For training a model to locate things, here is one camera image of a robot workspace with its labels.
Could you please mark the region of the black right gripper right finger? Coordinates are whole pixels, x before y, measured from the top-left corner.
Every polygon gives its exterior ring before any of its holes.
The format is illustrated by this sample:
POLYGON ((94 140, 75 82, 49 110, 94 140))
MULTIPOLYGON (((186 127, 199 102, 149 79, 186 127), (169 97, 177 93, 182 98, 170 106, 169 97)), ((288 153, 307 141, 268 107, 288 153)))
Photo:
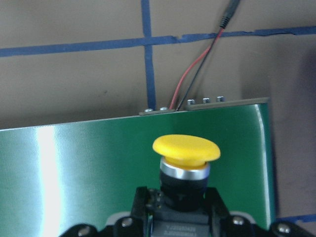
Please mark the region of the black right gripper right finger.
POLYGON ((218 190, 208 187, 204 195, 204 209, 208 214, 208 224, 212 237, 225 237, 225 220, 229 216, 229 211, 224 204, 218 190))

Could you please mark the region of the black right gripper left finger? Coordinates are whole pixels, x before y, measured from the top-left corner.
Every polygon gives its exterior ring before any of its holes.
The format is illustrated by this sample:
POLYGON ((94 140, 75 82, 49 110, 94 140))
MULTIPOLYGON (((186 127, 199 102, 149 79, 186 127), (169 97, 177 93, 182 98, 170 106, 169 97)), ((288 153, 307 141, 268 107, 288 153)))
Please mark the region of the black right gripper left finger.
POLYGON ((132 204, 130 216, 136 221, 139 237, 151 237, 154 228, 155 190, 138 187, 132 204))

